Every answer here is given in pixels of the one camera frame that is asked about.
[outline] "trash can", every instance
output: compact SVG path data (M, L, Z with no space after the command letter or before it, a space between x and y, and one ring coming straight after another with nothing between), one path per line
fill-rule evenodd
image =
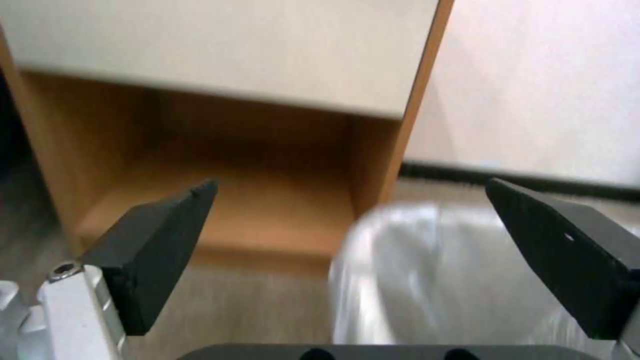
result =
M337 344L560 345L608 359L529 268L491 207L364 216L330 270Z

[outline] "white plastic bag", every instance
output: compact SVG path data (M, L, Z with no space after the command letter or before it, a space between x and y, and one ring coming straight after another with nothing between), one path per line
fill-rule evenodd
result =
M492 208L398 205L350 230L330 271L338 344L547 344L608 359Z

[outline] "wooden shelf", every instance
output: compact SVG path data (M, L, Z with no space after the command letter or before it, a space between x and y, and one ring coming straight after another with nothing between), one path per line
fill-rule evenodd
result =
M388 200L453 6L29 3L0 15L0 69L76 256L213 177L197 261L324 275Z
M315 154L308 165L310 155L246 145L210 151L166 142L134 162L76 233L89 245L132 206L212 177L220 189L199 250L330 259L354 220L348 179L333 154L327 161Z

